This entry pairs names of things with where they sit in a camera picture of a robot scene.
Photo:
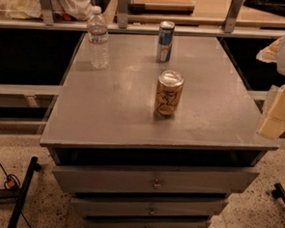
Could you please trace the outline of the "clear plastic water bottle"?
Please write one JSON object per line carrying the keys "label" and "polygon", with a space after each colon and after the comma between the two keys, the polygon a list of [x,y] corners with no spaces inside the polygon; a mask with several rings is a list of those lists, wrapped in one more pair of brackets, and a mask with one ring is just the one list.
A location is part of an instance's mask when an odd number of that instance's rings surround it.
{"label": "clear plastic water bottle", "polygon": [[108,26],[101,7],[94,6],[87,19],[87,37],[90,46],[91,62],[94,69],[106,69],[109,65]]}

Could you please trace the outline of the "orange soda can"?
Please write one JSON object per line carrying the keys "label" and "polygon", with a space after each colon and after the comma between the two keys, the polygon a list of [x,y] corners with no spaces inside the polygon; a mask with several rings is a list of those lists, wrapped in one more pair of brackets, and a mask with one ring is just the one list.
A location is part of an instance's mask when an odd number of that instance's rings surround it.
{"label": "orange soda can", "polygon": [[182,96],[185,80],[177,71],[164,71],[157,80],[155,110],[166,117],[174,114]]}

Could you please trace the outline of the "blue silver energy drink can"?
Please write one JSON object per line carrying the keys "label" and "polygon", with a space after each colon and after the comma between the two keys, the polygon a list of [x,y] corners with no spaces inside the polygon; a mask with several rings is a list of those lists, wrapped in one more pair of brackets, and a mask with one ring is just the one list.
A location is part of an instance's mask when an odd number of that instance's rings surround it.
{"label": "blue silver energy drink can", "polygon": [[165,20],[159,24],[159,35],[157,44],[158,62],[167,62],[168,60],[170,60],[174,32],[175,24],[173,22]]}

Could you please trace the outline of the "black bag on desk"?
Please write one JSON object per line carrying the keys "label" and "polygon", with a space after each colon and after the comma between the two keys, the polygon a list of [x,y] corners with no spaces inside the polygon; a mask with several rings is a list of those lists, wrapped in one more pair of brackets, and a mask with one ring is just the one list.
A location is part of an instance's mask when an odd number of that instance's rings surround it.
{"label": "black bag on desk", "polygon": [[285,16],[285,0],[244,0],[248,8]]}

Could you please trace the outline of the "black stand leg right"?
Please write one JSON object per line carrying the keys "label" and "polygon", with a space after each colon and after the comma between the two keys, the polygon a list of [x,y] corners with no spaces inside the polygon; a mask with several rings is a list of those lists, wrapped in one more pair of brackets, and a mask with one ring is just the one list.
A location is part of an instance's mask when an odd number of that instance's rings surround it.
{"label": "black stand leg right", "polygon": [[274,199],[281,199],[285,204],[285,189],[281,184],[275,184],[271,194]]}

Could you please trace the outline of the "black stand leg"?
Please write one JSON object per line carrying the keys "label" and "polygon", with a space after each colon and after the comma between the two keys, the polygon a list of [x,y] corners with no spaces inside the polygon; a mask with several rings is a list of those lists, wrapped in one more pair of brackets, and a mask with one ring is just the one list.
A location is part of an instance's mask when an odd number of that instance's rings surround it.
{"label": "black stand leg", "polygon": [[281,184],[275,184],[271,194],[274,199],[281,199],[285,204],[285,189]]}
{"label": "black stand leg", "polygon": [[23,217],[28,227],[32,228],[31,225],[28,223],[28,220],[22,213],[22,207],[24,206],[27,191],[29,190],[29,187],[31,185],[32,176],[35,171],[39,172],[41,169],[42,168],[38,163],[38,158],[32,157],[30,159],[30,163],[28,166],[27,173],[25,174],[23,184],[17,185],[15,180],[13,180],[13,188],[4,187],[3,189],[0,189],[0,200],[14,199],[15,202],[13,213],[11,219],[9,220],[8,228],[16,228],[17,222],[19,221],[20,217]]}

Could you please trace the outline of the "top grey drawer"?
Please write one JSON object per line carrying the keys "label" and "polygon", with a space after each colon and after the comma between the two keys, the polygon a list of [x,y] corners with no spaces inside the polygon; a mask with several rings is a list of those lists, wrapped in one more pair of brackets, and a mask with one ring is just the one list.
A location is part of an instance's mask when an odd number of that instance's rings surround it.
{"label": "top grey drawer", "polygon": [[56,166],[53,175],[70,193],[234,193],[259,175],[256,168],[181,166]]}

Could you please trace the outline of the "middle grey drawer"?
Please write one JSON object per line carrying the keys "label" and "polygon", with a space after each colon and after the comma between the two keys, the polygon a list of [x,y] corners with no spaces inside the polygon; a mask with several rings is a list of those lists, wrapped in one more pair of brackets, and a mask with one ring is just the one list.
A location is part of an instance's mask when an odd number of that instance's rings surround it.
{"label": "middle grey drawer", "polygon": [[213,216],[228,205],[226,198],[72,198],[75,211],[84,216]]}

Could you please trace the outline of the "wooden board on desk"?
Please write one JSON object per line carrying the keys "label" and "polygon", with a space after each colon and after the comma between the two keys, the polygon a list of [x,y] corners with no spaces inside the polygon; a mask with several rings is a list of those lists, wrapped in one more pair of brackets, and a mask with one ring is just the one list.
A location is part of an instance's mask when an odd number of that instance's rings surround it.
{"label": "wooden board on desk", "polygon": [[191,0],[131,0],[128,10],[138,14],[184,14],[194,11]]}

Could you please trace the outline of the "grey metal railing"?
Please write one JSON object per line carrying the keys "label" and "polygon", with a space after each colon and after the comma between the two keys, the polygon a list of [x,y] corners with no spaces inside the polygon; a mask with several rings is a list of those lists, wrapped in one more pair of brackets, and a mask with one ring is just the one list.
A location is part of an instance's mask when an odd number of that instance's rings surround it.
{"label": "grey metal railing", "polygon": [[128,0],[111,0],[104,16],[112,33],[155,34],[166,19],[176,24],[180,35],[234,36],[276,39],[285,33],[285,16],[253,10],[242,0],[188,0],[191,15],[133,14],[126,11]]}

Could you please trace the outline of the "grey drawer cabinet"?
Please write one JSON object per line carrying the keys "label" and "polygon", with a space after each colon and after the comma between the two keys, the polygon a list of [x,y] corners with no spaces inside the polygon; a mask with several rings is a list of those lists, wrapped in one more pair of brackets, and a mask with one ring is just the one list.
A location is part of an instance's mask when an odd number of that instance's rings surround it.
{"label": "grey drawer cabinet", "polygon": [[[179,36],[168,67],[184,78],[182,99],[169,118],[154,108],[158,76],[153,35],[113,35],[110,65],[92,69],[89,47],[77,50],[44,127],[41,144],[56,166],[181,166],[256,168],[277,148],[257,132],[260,111],[214,38]],[[226,198],[233,193],[75,192],[72,198]],[[213,216],[82,216],[86,219]]]}

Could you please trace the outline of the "white cloth heap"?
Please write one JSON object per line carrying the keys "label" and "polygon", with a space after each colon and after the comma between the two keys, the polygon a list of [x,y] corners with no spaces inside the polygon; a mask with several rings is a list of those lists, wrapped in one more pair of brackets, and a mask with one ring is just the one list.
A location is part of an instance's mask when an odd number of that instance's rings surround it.
{"label": "white cloth heap", "polygon": [[92,10],[91,0],[0,0],[0,18],[87,20]]}

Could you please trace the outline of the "black stand leg left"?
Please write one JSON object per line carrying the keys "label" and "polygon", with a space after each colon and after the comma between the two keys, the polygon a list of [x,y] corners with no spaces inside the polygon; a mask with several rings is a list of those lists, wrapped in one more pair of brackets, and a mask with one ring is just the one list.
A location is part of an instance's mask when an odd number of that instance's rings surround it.
{"label": "black stand leg left", "polygon": [[4,187],[3,189],[0,189],[0,200],[14,199],[15,202],[13,213],[11,219],[9,220],[8,228],[16,228],[17,222],[19,221],[20,217],[23,217],[28,227],[32,228],[31,225],[28,223],[28,220],[22,213],[22,207],[24,206],[27,191],[29,190],[29,187],[31,185],[32,176],[35,171],[39,172],[41,169],[42,168],[38,163],[38,158],[32,157],[30,159],[30,163],[28,166],[27,173],[25,174],[23,184],[17,185],[15,180],[13,180],[13,188]]}

